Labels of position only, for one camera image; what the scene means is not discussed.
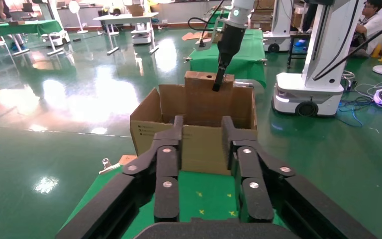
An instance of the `green table cover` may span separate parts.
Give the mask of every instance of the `green table cover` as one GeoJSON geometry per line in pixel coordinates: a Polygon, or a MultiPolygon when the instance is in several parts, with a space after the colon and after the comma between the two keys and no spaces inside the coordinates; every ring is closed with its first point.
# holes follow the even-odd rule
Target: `green table cover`
{"type": "MultiPolygon", "coordinates": [[[[220,13],[221,13],[221,11],[217,11],[217,12],[215,12],[214,14],[213,14],[213,17],[211,18],[211,20],[210,20],[210,23],[212,22],[213,24],[209,24],[208,26],[207,26],[207,28],[213,28],[214,27],[214,23],[216,22],[216,19],[218,18],[218,17],[220,17],[220,13]]],[[[228,16],[229,16],[229,11],[228,10],[223,10],[223,14],[222,14],[222,16],[221,17],[223,17],[223,18],[228,18],[228,16]]],[[[217,27],[221,27],[221,26],[223,26],[223,22],[219,22],[219,24],[217,25],[217,27]]]]}
{"type": "MultiPolygon", "coordinates": [[[[190,54],[190,70],[216,73],[218,56],[217,44],[212,44],[209,49],[204,51],[194,50],[190,54]]],[[[257,29],[247,29],[241,49],[232,58],[226,73],[235,75],[235,79],[256,80],[266,87],[263,61],[261,61],[264,58],[263,32],[257,29]]]]}
{"type": "Polygon", "coordinates": [[[26,21],[25,24],[10,26],[8,23],[0,24],[0,35],[5,36],[17,33],[39,33],[39,35],[59,32],[62,28],[57,20],[26,21]]]}
{"type": "MultiPolygon", "coordinates": [[[[68,217],[64,226],[79,212],[116,174],[122,167],[104,175],[99,175],[74,211],[68,217]]],[[[191,218],[205,220],[225,220],[237,217],[234,179],[231,176],[180,172],[180,221],[189,222],[191,218]]],[[[154,197],[150,203],[140,208],[140,213],[128,228],[123,239],[131,239],[143,229],[154,223],[154,197]]],[[[274,224],[284,226],[279,217],[274,224]]]]}

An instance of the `green epoxy floor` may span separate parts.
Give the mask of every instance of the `green epoxy floor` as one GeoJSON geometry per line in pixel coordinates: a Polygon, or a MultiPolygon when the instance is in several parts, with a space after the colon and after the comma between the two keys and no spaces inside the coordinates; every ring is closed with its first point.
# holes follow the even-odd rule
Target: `green epoxy floor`
{"type": "MultiPolygon", "coordinates": [[[[153,56],[149,46],[133,47],[129,33],[116,37],[121,50],[112,56],[104,36],[73,42],[66,46],[71,53],[50,58],[30,36],[31,52],[15,57],[16,67],[0,54],[0,239],[53,238],[101,160],[135,153],[129,115],[153,87],[184,82],[183,57],[194,44],[181,40],[187,32],[156,31],[160,49],[153,56]]],[[[254,82],[260,144],[382,239],[382,109],[357,112],[362,128],[279,115],[271,109],[272,89],[275,75],[287,70],[287,54],[267,59],[267,88],[254,82]]],[[[294,60],[291,72],[303,64],[294,60]]],[[[347,70],[359,83],[376,84],[376,64],[352,59],[347,70]]],[[[350,112],[338,117],[356,123],[350,112]]]]}

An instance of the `open cardboard box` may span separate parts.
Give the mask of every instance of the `open cardboard box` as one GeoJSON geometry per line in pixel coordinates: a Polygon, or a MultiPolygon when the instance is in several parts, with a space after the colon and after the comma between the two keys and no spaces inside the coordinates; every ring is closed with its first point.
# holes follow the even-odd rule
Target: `open cardboard box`
{"type": "Polygon", "coordinates": [[[215,73],[187,71],[185,85],[159,85],[130,117],[130,131],[137,155],[147,151],[155,133],[173,126],[184,116],[182,170],[230,175],[221,143],[221,119],[231,116],[236,128],[257,135],[254,91],[233,87],[226,75],[219,92],[212,91],[215,73]]]}

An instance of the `cardboard box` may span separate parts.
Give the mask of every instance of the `cardboard box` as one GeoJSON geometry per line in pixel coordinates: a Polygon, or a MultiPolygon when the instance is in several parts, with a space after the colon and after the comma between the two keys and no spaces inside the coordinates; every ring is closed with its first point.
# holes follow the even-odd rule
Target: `cardboard box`
{"type": "Polygon", "coordinates": [[[257,135],[254,92],[233,87],[233,75],[219,92],[212,91],[215,73],[187,71],[185,85],[159,85],[131,114],[130,131],[137,155],[147,151],[155,133],[184,116],[182,170],[230,175],[221,143],[221,118],[232,116],[235,127],[257,135]]]}
{"type": "Polygon", "coordinates": [[[143,16],[144,15],[144,8],[140,4],[133,4],[126,6],[128,8],[128,11],[131,13],[132,16],[143,16]]]}
{"type": "Polygon", "coordinates": [[[272,22],[251,21],[251,29],[261,29],[262,31],[271,31],[272,22]]]}
{"type": "Polygon", "coordinates": [[[271,14],[258,14],[257,12],[255,12],[253,16],[251,17],[251,21],[272,22],[273,16],[271,14]]]}
{"type": "Polygon", "coordinates": [[[301,25],[301,21],[302,21],[302,14],[294,13],[292,14],[292,21],[290,22],[290,25],[298,28],[301,25]]]}
{"type": "Polygon", "coordinates": [[[10,21],[8,22],[8,25],[10,26],[18,26],[18,25],[23,25],[25,24],[25,21],[10,21]]]}
{"type": "Polygon", "coordinates": [[[275,0],[255,0],[254,1],[254,9],[274,9],[275,8],[275,0]]]}

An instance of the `small bolt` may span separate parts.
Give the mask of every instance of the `small bolt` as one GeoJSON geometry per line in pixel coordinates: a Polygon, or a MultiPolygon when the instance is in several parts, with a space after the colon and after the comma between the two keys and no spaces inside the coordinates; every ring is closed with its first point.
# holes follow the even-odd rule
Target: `small bolt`
{"type": "Polygon", "coordinates": [[[251,183],[250,183],[250,187],[252,187],[252,188],[258,188],[258,183],[251,182],[251,183]]]}
{"type": "Polygon", "coordinates": [[[166,181],[163,183],[163,187],[165,187],[165,188],[170,188],[171,186],[172,186],[172,182],[170,182],[170,181],[166,181]]]}
{"type": "Polygon", "coordinates": [[[136,169],[137,169],[137,166],[135,166],[135,165],[131,165],[128,167],[129,171],[135,171],[136,169]]]}
{"type": "Polygon", "coordinates": [[[285,173],[289,173],[289,172],[290,172],[290,168],[288,168],[288,167],[282,167],[282,168],[281,168],[281,171],[282,171],[282,172],[285,172],[285,173]]]}
{"type": "Polygon", "coordinates": [[[104,158],[102,161],[104,168],[112,166],[108,158],[104,158]]]}

